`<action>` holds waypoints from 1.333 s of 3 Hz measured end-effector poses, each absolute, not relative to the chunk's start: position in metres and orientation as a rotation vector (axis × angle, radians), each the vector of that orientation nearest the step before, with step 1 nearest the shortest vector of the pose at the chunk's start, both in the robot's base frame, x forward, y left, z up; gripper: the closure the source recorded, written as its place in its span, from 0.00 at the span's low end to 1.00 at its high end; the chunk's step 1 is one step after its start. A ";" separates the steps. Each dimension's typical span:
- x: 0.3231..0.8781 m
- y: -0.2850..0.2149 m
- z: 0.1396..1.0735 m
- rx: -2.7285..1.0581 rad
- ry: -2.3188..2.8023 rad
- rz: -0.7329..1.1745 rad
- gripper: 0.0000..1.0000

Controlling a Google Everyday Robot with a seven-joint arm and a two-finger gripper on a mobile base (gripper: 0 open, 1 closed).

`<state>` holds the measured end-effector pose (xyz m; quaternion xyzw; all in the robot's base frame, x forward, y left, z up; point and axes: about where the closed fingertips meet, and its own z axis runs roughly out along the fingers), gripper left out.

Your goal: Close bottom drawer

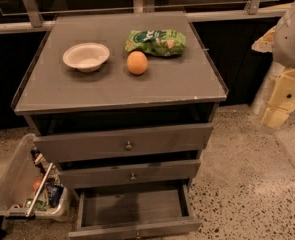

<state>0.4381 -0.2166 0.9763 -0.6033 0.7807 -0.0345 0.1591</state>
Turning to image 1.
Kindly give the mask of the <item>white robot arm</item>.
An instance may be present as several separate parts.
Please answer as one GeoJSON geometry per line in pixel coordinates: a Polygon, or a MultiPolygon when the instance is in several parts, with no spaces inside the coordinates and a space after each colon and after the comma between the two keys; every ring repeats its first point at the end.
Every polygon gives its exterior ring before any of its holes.
{"type": "Polygon", "coordinates": [[[295,1],[276,25],[273,60],[285,69],[275,79],[261,123],[269,128],[279,128],[295,111],[295,1]]]}

